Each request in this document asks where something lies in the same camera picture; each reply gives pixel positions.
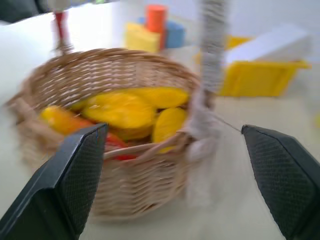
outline red object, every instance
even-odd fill
[[[153,33],[161,34],[159,49],[165,47],[167,8],[163,5],[150,4],[146,9],[146,28]]]
[[[105,148],[107,148],[107,146],[114,146],[114,147],[118,147],[120,149],[128,147],[128,145],[124,141],[122,141],[118,136],[116,136],[112,133],[108,133],[106,136]],[[137,156],[135,156],[135,155],[124,154],[124,155],[116,156],[115,158],[119,161],[125,161],[125,160],[135,159],[136,157]]]
[[[65,39],[66,37],[66,28],[65,28],[65,19],[66,12],[55,12],[55,20],[58,28],[59,38],[60,40]]]

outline white table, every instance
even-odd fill
[[[121,47],[124,23],[143,14],[126,2],[72,9],[71,42],[77,50]],[[18,89],[27,74],[54,54],[52,15],[42,15],[0,28],[0,103]],[[193,66],[193,47],[169,52],[171,58]],[[217,112],[231,124],[275,129],[298,138],[320,159],[320,135],[314,131],[303,96],[282,98],[219,98]],[[0,216],[30,177],[20,160],[14,117],[0,110]],[[89,221],[81,239],[92,240],[282,240],[253,177],[243,137],[225,126],[212,169],[212,206],[189,209],[177,199],[146,217],[122,224]]]

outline wicker basket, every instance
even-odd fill
[[[9,104],[18,116],[23,157],[35,171],[63,140],[38,118],[45,107],[68,107],[89,96],[123,88],[167,86],[191,94],[197,83],[188,69],[162,56],[123,48],[95,49],[59,56],[36,68]],[[175,146],[182,135],[177,133],[161,144],[107,152],[92,213],[107,220],[131,219],[174,198],[184,188],[190,163],[183,153],[158,152]],[[139,157],[115,159],[124,153]]]

